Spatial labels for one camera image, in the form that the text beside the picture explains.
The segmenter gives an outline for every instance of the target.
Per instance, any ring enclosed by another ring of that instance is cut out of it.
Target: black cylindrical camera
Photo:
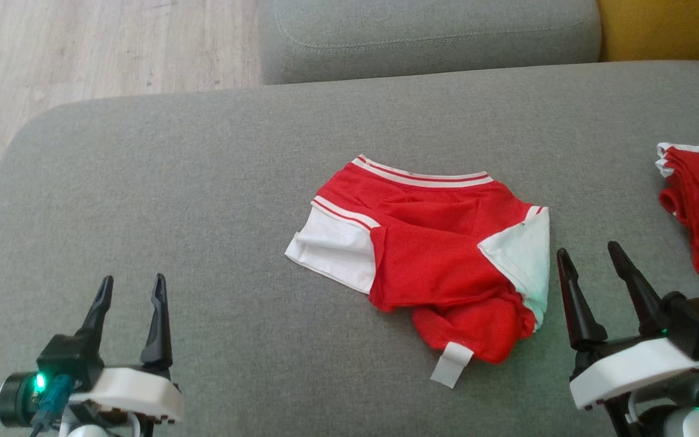
[[[8,376],[0,389],[2,425],[7,428],[30,428],[44,386],[44,377],[35,371],[19,371]]]

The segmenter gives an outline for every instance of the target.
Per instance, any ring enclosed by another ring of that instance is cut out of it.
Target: green led light
[[[37,373],[36,379],[34,379],[34,390],[42,391],[42,390],[45,390],[46,386],[47,386],[47,381],[45,380],[45,376],[42,375],[42,373]]]

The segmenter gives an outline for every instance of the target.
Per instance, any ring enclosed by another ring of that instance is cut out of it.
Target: clothing tag
[[[430,379],[441,382],[441,384],[446,385],[450,389],[454,388],[455,382],[458,381],[460,374],[463,373],[463,368],[468,365],[473,355],[474,352],[471,349],[450,341],[447,347],[444,348],[444,353],[441,354]]]

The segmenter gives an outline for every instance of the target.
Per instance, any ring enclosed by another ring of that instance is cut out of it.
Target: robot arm
[[[151,437],[155,425],[182,421],[185,399],[169,374],[172,342],[166,279],[153,287],[150,332],[141,365],[106,367],[99,356],[113,277],[102,282],[85,322],[74,335],[57,334],[36,360],[37,371],[13,373],[0,389],[4,426],[32,428],[31,436],[58,429],[60,437],[108,437],[127,427]]]
[[[576,406],[603,405],[619,437],[699,436],[699,298],[678,291],[663,299],[616,242],[608,251],[638,315],[638,336],[608,340],[579,287],[565,249],[558,273],[571,348],[576,351],[571,394]],[[639,412],[639,404],[672,405]]]

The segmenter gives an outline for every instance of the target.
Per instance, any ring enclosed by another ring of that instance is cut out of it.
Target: gray cushion
[[[283,256],[350,158],[487,169],[552,211],[596,316],[637,322],[606,243],[660,293],[699,295],[657,201],[658,141],[699,144],[699,62],[580,64],[136,97],[51,110],[0,167],[0,384],[80,325],[114,274],[102,355],[136,362],[166,275],[187,421],[167,435],[613,435],[573,406],[554,265],[541,330],[454,390],[408,313]],[[0,428],[0,435],[5,430]],[[8,435],[23,435],[11,432]]]
[[[597,61],[594,0],[262,0],[265,83]]]

